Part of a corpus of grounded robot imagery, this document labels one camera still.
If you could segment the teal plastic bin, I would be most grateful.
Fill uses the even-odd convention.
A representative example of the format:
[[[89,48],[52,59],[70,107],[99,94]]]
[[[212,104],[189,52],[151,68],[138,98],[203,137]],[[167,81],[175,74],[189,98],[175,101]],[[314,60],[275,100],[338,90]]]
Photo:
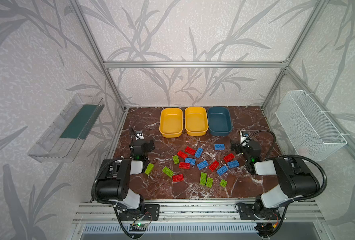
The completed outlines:
[[[233,129],[230,112],[224,107],[211,107],[207,111],[209,132],[213,136],[225,137]]]

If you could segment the circuit board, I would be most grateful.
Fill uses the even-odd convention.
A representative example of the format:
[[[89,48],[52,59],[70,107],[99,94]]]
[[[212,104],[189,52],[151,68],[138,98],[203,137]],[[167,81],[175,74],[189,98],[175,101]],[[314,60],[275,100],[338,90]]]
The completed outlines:
[[[258,223],[254,228],[258,234],[262,236],[269,236],[274,234],[281,227],[280,223]]]
[[[145,232],[150,226],[150,223],[139,222],[132,223],[129,225],[129,232]]]

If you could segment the right circuit board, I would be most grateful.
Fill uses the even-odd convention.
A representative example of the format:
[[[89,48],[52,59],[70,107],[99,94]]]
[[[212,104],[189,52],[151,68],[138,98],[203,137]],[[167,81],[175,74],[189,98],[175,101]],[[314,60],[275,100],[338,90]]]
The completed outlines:
[[[254,228],[258,234],[262,236],[269,236],[274,234],[281,227],[280,223],[258,223]]]

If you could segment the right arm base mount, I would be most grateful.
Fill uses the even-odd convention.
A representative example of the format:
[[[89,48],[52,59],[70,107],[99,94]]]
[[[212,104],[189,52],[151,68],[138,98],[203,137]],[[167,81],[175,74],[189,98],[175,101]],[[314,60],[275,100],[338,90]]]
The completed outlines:
[[[236,203],[235,209],[238,212],[241,220],[280,220],[278,208],[268,209],[262,204],[246,204]]]

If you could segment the middle yellow plastic bin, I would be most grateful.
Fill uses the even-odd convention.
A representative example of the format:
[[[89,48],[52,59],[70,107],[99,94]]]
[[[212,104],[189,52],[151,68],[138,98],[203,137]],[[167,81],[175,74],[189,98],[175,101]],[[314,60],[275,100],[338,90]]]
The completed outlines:
[[[184,111],[185,130],[190,136],[204,136],[208,131],[206,109],[203,107],[188,107]]]

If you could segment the small green lego brick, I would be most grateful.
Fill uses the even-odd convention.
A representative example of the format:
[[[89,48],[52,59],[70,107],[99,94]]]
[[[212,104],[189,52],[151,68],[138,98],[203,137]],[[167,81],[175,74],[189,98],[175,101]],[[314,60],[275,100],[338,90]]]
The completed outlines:
[[[225,188],[227,186],[227,181],[226,180],[221,180],[219,185],[221,187]]]

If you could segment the yellow plastic bin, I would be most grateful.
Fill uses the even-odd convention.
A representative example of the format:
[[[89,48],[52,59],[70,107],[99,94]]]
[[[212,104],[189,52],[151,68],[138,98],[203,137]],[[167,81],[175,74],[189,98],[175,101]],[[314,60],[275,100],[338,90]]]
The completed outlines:
[[[204,136],[208,131],[206,109],[203,107],[188,107],[184,111],[185,130],[190,136]]]
[[[179,108],[163,109],[160,114],[159,131],[164,138],[178,138],[183,131],[183,112]]]

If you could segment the blue lego brick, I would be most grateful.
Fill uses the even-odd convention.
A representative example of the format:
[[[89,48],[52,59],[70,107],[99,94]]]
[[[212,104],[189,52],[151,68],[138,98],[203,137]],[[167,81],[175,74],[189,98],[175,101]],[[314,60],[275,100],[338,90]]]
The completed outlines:
[[[202,169],[208,167],[208,162],[207,161],[202,161],[202,162],[197,164],[197,167],[198,167],[199,170],[202,170]]]
[[[196,150],[194,156],[199,159],[200,156],[201,156],[201,154],[202,154],[202,152],[203,152],[203,149],[202,149],[202,148],[198,148],[198,149]]]
[[[193,166],[196,165],[196,159],[186,158],[184,162]]]
[[[222,166],[221,168],[219,168],[216,172],[219,176],[222,176],[223,174],[225,174],[228,171],[228,167],[227,166]]]
[[[214,145],[214,149],[215,149],[216,151],[224,150],[224,149],[225,149],[225,145],[224,145],[224,144],[215,144],[215,145]]]
[[[239,162],[237,160],[235,161],[230,161],[227,163],[228,168],[237,168],[239,167]]]

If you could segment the left yellow plastic bin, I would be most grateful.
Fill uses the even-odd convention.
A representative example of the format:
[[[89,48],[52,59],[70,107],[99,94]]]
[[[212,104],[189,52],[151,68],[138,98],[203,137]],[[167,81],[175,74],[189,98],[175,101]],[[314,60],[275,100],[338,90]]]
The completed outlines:
[[[160,114],[159,131],[164,138],[178,138],[183,131],[183,112],[179,108],[163,109]]]

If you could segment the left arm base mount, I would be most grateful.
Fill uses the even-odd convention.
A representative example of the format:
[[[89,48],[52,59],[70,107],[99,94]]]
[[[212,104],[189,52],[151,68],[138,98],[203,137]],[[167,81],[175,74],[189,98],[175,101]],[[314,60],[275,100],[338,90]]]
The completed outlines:
[[[145,204],[144,206],[139,206],[139,208],[135,210],[120,211],[119,218],[122,221],[134,221],[139,219],[143,221],[157,221],[159,214],[159,204]]]

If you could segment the red lego brick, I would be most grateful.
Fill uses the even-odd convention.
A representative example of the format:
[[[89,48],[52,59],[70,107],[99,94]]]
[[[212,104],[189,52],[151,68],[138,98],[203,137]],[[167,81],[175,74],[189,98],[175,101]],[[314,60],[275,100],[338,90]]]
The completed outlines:
[[[185,169],[185,170],[189,170],[191,167],[190,163],[179,163],[179,168],[180,169]]]
[[[228,154],[227,156],[225,156],[225,157],[223,158],[223,160],[224,160],[226,163],[228,163],[228,162],[233,161],[234,158],[235,158],[234,154]]]
[[[188,155],[182,151],[179,151],[177,155],[184,160],[188,157]]]
[[[211,172],[214,172],[216,170],[216,168],[219,166],[219,162],[218,161],[214,161],[212,164],[209,165],[209,170]]]
[[[184,175],[180,174],[180,175],[173,175],[172,176],[172,182],[173,183],[178,183],[178,182],[183,182],[184,181]]]
[[[190,148],[190,147],[186,147],[185,152],[188,153],[189,155],[195,155],[196,154],[196,150]]]

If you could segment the clear plastic wall tray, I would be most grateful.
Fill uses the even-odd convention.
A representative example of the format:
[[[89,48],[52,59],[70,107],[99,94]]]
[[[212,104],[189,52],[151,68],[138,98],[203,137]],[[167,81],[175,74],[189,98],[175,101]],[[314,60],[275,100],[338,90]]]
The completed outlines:
[[[104,107],[102,97],[75,94],[27,155],[40,163],[72,163]]]

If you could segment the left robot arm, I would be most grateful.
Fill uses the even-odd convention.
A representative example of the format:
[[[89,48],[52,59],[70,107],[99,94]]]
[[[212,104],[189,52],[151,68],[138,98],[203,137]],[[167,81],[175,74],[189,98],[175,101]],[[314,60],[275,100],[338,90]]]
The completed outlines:
[[[111,205],[117,211],[145,213],[144,198],[129,187],[132,175],[144,174],[150,164],[148,153],[155,149],[154,141],[146,141],[142,131],[129,128],[131,144],[128,158],[104,160],[91,187],[93,200]]]

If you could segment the aluminium front rail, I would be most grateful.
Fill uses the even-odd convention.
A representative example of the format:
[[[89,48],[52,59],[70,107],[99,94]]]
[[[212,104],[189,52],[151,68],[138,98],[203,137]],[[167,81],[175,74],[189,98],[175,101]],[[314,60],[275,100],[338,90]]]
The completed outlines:
[[[183,199],[146,200],[147,205],[160,205],[157,223],[235,223],[240,221],[236,203],[253,204],[254,198],[231,199]],[[289,205],[285,222],[325,222],[315,201],[297,202]],[[116,223],[112,206],[97,202],[81,203],[73,217],[73,224]]]

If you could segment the left circuit board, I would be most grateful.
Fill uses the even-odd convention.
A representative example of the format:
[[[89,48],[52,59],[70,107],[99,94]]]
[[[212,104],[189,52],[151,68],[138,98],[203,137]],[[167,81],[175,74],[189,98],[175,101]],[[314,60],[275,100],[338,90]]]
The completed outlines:
[[[132,223],[129,225],[129,232],[145,232],[150,226],[150,223],[139,222]]]

